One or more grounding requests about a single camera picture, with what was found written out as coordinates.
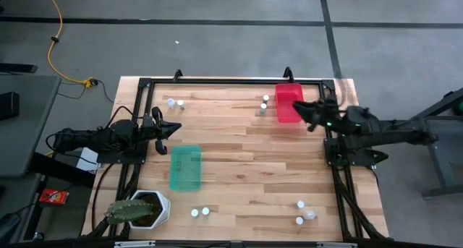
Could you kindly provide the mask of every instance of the wooden table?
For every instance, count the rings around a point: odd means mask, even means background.
[[[121,105],[133,108],[138,79],[121,77],[113,111]],[[353,81],[347,82],[352,95],[346,104],[357,105]],[[302,89],[305,101],[319,98],[316,86]],[[151,142],[138,189],[159,190],[170,199],[170,219],[152,231],[131,230],[131,239],[342,240],[333,178],[323,152],[324,128],[309,133],[303,122],[278,123],[274,90],[274,85],[156,85],[152,106],[159,106],[166,121],[182,123],[165,145],[201,146],[203,184],[198,192],[170,190],[171,156],[159,155]],[[263,95],[270,100],[261,116]],[[186,109],[168,110],[168,98],[184,100]],[[130,115],[120,111],[117,119],[130,119]],[[104,168],[98,170],[95,185]],[[114,165],[103,179],[95,210],[97,223],[114,201],[120,170],[120,165]],[[360,208],[387,236],[373,173],[353,167],[352,175]],[[305,209],[297,208],[298,200],[305,202]],[[84,234],[91,228],[91,205]],[[192,218],[191,209],[203,207],[210,208],[211,214]],[[304,210],[315,211],[317,218],[298,226],[295,218]],[[354,233],[352,212],[346,211]]]

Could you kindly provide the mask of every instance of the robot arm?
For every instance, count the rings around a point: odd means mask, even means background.
[[[99,127],[97,130],[63,129],[49,136],[55,136],[51,149],[62,153],[79,147],[88,147],[97,153],[123,153],[141,142],[156,140],[156,151],[165,155],[167,148],[163,146],[162,140],[168,139],[182,125],[164,121],[158,107],[154,107],[151,112],[152,116],[143,117],[140,127],[132,120],[123,119],[105,128]]]
[[[388,157],[385,153],[371,150],[373,146],[400,142],[428,145],[438,140],[424,119],[381,121],[367,108],[359,106],[349,106],[340,111],[333,95],[312,103],[295,101],[293,108],[310,124],[310,132],[318,125],[337,132],[338,137],[329,140],[326,147],[351,164],[372,166]]]

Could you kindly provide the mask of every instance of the gray floor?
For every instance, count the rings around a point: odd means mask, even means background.
[[[56,1],[65,17],[323,20],[319,0]],[[5,14],[56,16],[49,0],[0,4]],[[462,0],[328,0],[328,4],[333,21],[463,22]],[[46,51],[57,28],[1,23],[0,61],[34,63],[38,74],[54,74]],[[341,70],[354,79],[360,104],[382,119],[409,118],[463,86],[461,29],[335,28],[334,38]],[[172,75],[178,68],[185,75],[279,77],[290,66],[298,77],[333,77],[324,27],[68,24],[53,60],[71,77],[103,80],[110,97],[122,75]],[[79,95],[80,90],[62,85],[60,92]],[[108,120],[110,111],[101,87],[88,90],[78,101],[57,98],[43,135],[64,127],[95,128]],[[421,192],[438,186],[427,150],[410,145],[381,149],[390,154],[378,166],[378,176],[391,237],[462,246],[463,196],[421,198]],[[43,139],[38,150],[48,151]],[[84,213],[78,205],[70,209]],[[64,215],[41,226],[49,238],[79,233],[74,222],[82,218],[67,221]],[[57,227],[66,221],[72,222],[67,228]]]

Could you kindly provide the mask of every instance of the red plastic bin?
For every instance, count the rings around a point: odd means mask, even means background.
[[[302,86],[298,83],[275,86],[276,115],[281,123],[299,122],[301,116],[292,108],[294,101],[303,101]]]

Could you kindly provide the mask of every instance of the green plastic bin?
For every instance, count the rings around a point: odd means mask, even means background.
[[[201,188],[201,146],[172,147],[169,187],[180,192],[198,191]]]

